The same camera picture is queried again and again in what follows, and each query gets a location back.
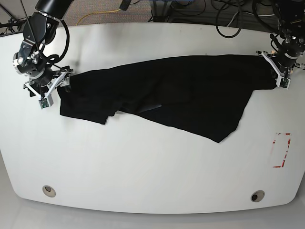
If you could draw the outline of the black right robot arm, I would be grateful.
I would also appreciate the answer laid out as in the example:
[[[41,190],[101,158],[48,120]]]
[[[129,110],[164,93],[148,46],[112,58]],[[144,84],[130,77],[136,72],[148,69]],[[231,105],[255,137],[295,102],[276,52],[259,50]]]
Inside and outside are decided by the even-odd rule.
[[[72,0],[40,0],[35,6],[32,16],[26,16],[23,29],[23,41],[20,50],[14,54],[13,65],[19,74],[29,77],[30,86],[41,98],[47,92],[47,87],[57,72],[51,69],[66,55],[70,44],[70,33],[64,21],[64,16]],[[56,35],[56,30],[62,24],[66,32],[66,42],[61,55],[46,56],[43,50]]]

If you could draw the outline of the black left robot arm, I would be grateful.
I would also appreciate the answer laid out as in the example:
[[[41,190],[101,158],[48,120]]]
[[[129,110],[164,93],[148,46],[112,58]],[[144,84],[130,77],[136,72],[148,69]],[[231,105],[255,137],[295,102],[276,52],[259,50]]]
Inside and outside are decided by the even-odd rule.
[[[277,52],[271,58],[279,75],[287,78],[297,59],[305,51],[305,2],[303,0],[271,0],[274,15],[278,18],[277,28],[265,23],[257,14],[258,0],[252,1],[252,11],[258,22],[269,29],[271,43]]]

